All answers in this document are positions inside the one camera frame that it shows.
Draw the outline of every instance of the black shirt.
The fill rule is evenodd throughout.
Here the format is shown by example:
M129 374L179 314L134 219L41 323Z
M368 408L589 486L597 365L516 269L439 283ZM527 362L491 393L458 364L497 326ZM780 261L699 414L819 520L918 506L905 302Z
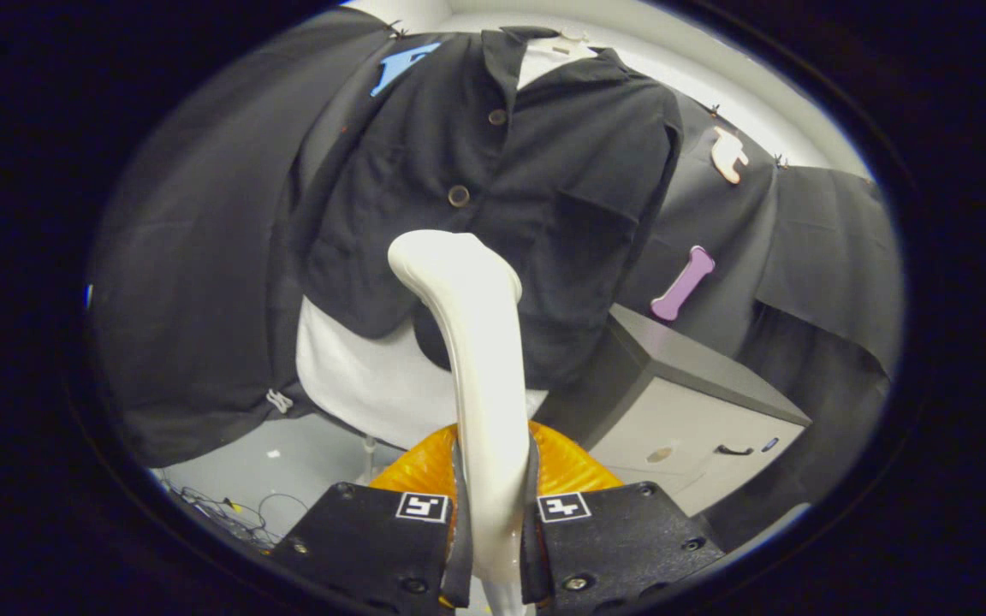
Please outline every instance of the black shirt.
M670 90L613 50L517 91L527 40L556 34L439 35L353 110L290 227L314 305L372 339L412 315L422 350L448 367L438 327L396 280L387 249L414 229L476 234L523 282L527 386L575 378L668 188L680 113Z

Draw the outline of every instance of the white wall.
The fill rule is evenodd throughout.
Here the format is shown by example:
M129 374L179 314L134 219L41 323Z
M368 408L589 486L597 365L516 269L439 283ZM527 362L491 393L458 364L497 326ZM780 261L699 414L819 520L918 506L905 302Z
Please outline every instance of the white wall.
M794 165L870 178L826 114L774 71L697 25L638 0L355 0L348 7L410 32L480 32L505 25L582 27L631 68L696 98Z
M439 24L453 13L448 0L353 0L344 5L375 15L387 23L402 20L396 27L412 33L439 31Z

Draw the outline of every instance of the purple bone-shaped object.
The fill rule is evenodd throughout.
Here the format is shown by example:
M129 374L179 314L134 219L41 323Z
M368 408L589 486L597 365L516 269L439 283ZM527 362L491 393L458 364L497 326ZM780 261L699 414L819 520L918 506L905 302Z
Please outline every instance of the purple bone-shaped object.
M690 261L684 270L676 276L676 281L669 286L664 295L649 303L654 315L666 321L676 320L680 314L680 306L692 295L695 287L707 274L713 272L713 258L705 252L702 246L695 246L690 252Z

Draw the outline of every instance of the white curved handle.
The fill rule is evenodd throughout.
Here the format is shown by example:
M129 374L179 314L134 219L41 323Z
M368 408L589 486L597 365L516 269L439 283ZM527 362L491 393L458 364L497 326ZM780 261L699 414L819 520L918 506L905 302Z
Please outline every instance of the white curved handle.
M410 231L391 243L387 259L431 309L447 343L474 574L493 613L523 613L520 529L531 440L516 311L520 277L473 234Z

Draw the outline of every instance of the shirt collar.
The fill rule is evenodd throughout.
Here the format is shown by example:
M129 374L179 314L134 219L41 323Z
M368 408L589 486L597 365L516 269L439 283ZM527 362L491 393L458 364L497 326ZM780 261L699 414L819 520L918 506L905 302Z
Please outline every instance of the shirt collar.
M501 31L482 31L482 52L485 70L504 90L508 106L515 102L516 86L520 83L520 65L524 62L527 42L531 39L550 39L560 33L548 27L502 27ZM572 86L578 83L618 82L629 79L630 69L622 63L615 50L596 48L595 58L570 62L552 74L539 78L544 86Z

